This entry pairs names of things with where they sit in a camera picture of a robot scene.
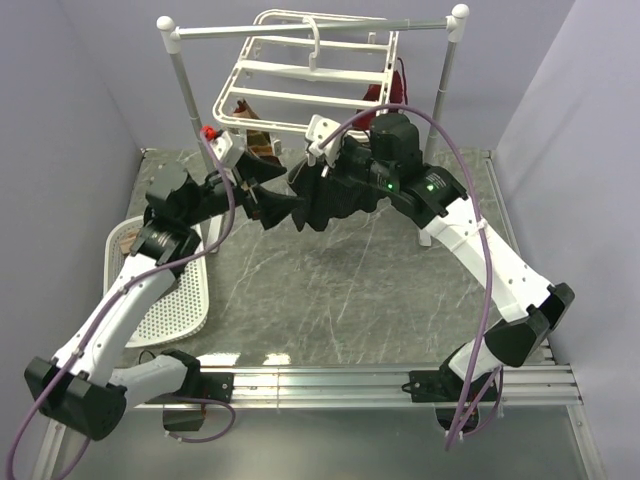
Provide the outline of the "black striped underwear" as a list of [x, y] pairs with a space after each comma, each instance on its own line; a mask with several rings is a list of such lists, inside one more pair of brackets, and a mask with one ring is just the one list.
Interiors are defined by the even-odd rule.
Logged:
[[316, 232], [328, 227], [330, 219], [345, 219], [357, 211], [375, 212], [384, 195], [367, 185], [346, 185], [333, 176], [322, 176], [323, 166], [300, 162], [288, 174], [289, 188], [304, 202], [291, 217], [298, 232], [306, 225]]

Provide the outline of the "white clip hanger frame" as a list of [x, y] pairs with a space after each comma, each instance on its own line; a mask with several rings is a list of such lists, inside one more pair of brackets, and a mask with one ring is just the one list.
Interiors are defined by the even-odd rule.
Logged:
[[[228, 128], [255, 127], [279, 135], [304, 134], [314, 114], [343, 122], [387, 103], [398, 43], [396, 31], [305, 29], [248, 37], [212, 115]], [[371, 84], [381, 86], [380, 97], [363, 101]], [[241, 99], [259, 120], [232, 115]]]

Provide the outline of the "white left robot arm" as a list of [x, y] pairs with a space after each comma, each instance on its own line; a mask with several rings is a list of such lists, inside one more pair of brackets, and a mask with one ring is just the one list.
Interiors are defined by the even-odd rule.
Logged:
[[146, 191], [144, 225], [111, 289], [52, 359], [34, 358], [27, 366], [25, 380], [37, 409], [99, 441], [139, 404], [163, 395], [189, 402], [209, 393], [200, 362], [175, 349], [136, 367], [116, 365], [149, 309], [201, 257], [196, 225], [242, 206], [248, 218], [269, 229], [300, 206], [300, 198], [263, 186], [286, 172], [248, 151], [203, 184], [179, 163], [159, 168]]

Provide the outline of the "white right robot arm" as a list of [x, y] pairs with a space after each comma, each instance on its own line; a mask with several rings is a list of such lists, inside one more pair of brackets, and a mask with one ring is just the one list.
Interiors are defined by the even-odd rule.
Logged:
[[[367, 210], [378, 198], [436, 239], [485, 290], [476, 336], [458, 347], [435, 371], [410, 375], [417, 401], [471, 402], [497, 396], [495, 378], [506, 367], [525, 364], [552, 333], [575, 299], [565, 283], [552, 283], [533, 270], [481, 214], [471, 181], [460, 182], [446, 168], [424, 161], [417, 127], [397, 112], [375, 115], [369, 142], [361, 145], [344, 125], [318, 120], [307, 131], [309, 152], [324, 164], [325, 181], [342, 191], [332, 195], [330, 217]], [[488, 308], [500, 314], [488, 323]]]

